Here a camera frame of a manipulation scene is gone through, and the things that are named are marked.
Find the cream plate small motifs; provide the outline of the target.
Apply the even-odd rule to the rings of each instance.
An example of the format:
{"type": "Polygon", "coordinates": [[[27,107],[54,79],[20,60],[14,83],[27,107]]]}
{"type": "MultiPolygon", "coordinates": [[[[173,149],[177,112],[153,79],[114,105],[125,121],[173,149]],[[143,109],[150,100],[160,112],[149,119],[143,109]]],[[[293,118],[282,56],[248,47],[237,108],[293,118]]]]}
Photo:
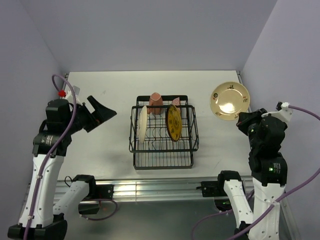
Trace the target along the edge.
{"type": "Polygon", "coordinates": [[[221,120],[234,121],[239,113],[247,112],[250,107],[250,94],[238,82],[224,82],[218,85],[210,96],[210,109],[221,120]]]}

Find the cream plate green brushstroke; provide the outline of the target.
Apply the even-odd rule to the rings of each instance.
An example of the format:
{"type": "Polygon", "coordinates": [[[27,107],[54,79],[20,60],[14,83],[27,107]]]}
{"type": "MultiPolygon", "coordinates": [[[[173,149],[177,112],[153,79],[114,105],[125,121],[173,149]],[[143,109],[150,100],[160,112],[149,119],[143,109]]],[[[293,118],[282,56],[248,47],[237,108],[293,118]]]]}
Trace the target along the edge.
{"type": "Polygon", "coordinates": [[[144,106],[139,114],[138,118],[138,140],[140,144],[143,144],[146,137],[146,131],[147,131],[147,121],[148,121],[148,110],[147,106],[144,106]]]}

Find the pink floral mug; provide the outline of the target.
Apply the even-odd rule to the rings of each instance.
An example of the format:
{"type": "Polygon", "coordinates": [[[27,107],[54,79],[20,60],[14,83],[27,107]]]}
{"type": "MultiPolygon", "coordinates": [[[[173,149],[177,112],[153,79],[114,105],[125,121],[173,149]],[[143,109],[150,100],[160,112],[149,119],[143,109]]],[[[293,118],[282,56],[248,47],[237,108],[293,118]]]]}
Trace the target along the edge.
{"type": "MultiPolygon", "coordinates": [[[[162,106],[163,105],[163,99],[162,96],[154,92],[150,95],[148,106],[162,106]]],[[[148,107],[147,108],[148,114],[154,114],[154,115],[160,115],[162,113],[162,108],[160,107],[148,107]]]]}

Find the yellow patterned plate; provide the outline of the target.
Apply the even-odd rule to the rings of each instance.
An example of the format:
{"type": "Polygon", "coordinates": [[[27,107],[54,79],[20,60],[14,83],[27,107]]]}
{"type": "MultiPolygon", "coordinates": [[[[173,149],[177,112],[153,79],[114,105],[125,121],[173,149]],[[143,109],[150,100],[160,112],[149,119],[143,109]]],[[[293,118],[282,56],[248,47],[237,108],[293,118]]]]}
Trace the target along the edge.
{"type": "Polygon", "coordinates": [[[177,142],[182,135],[182,117],[178,108],[170,104],[165,112],[166,130],[173,142],[177,142]]]}

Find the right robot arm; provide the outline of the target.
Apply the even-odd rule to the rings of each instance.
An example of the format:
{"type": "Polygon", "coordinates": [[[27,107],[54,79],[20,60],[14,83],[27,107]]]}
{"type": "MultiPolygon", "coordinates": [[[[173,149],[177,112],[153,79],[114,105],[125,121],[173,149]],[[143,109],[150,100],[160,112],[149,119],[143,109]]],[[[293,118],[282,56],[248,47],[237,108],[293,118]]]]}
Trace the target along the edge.
{"type": "Polygon", "coordinates": [[[277,199],[285,192],[288,165],[280,153],[287,124],[264,108],[241,112],[236,124],[249,140],[248,163],[253,183],[253,209],[237,171],[218,175],[217,191],[229,198],[236,220],[233,240],[278,240],[281,205],[277,199]]]}

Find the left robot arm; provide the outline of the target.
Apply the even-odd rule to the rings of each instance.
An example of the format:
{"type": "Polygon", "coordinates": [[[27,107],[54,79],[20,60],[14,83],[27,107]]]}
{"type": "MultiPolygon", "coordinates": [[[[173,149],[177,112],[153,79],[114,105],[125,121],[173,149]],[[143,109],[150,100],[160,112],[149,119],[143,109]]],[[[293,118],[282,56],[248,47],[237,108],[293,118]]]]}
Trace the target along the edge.
{"type": "Polygon", "coordinates": [[[63,240],[68,229],[67,217],[78,212],[79,203],[96,197],[98,188],[92,175],[79,174],[63,197],[54,204],[59,172],[72,142],[72,134],[90,132],[116,116],[116,111],[87,98],[94,108],[84,103],[71,104],[55,99],[47,104],[46,119],[33,139],[33,173],[27,201],[18,224],[8,228],[13,240],[63,240]]]}

